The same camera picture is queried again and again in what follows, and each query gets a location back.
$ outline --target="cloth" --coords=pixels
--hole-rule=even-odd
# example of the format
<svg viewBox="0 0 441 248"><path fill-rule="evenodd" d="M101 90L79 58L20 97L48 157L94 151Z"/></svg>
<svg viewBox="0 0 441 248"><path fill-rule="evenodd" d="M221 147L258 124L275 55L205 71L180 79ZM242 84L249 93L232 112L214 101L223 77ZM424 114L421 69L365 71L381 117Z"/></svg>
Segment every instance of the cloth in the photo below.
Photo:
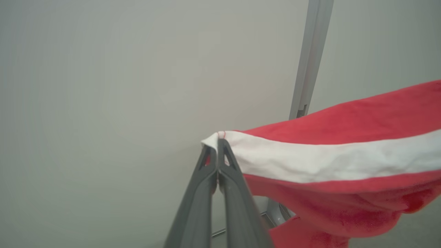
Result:
<svg viewBox="0 0 441 248"><path fill-rule="evenodd" d="M296 213L276 248L347 248L441 193L441 80L339 104L225 138L253 195Z"/></svg>

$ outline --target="red fabric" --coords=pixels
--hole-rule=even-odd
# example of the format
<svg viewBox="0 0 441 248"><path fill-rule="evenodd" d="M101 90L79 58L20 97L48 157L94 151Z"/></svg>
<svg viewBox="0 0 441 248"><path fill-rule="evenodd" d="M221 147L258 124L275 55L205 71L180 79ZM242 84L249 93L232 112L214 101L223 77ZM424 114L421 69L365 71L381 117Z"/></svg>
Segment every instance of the red fabric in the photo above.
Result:
<svg viewBox="0 0 441 248"><path fill-rule="evenodd" d="M441 80L347 102L244 133L300 144L400 139L441 129ZM347 248L350 237L389 231L441 194L441 170L365 180L298 184L244 175L254 195L297 217L270 230L277 248Z"/></svg>

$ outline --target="white stripe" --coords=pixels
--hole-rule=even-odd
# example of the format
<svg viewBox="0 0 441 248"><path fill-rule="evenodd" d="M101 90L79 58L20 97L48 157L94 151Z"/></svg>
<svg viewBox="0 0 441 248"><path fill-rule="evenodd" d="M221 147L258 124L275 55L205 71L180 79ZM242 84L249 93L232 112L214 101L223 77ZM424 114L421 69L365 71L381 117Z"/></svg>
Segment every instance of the white stripe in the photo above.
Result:
<svg viewBox="0 0 441 248"><path fill-rule="evenodd" d="M215 133L202 143L217 150L218 136ZM339 145L284 143L235 131L226 131L226 139L242 173L296 183L361 180L441 169L441 130Z"/></svg>

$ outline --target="white wall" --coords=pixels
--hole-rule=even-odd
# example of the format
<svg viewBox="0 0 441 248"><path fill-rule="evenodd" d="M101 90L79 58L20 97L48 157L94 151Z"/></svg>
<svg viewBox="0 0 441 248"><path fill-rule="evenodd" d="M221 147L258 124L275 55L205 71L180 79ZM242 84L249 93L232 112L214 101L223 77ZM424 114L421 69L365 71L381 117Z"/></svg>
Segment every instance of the white wall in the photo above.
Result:
<svg viewBox="0 0 441 248"><path fill-rule="evenodd" d="M441 1L335 0L308 113L441 79Z"/></svg>
<svg viewBox="0 0 441 248"><path fill-rule="evenodd" d="M160 246L201 139L288 119L307 4L1 1L0 247Z"/></svg>

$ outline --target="red towel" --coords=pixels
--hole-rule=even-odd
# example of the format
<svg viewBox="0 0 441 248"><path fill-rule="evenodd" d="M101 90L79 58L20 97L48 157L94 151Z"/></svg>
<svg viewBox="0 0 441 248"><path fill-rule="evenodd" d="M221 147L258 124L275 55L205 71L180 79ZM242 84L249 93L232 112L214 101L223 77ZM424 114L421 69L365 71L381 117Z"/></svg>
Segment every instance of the red towel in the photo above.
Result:
<svg viewBox="0 0 441 248"><path fill-rule="evenodd" d="M441 193L441 80L203 143L219 136L252 194L296 213L270 230L277 248L347 248Z"/></svg>

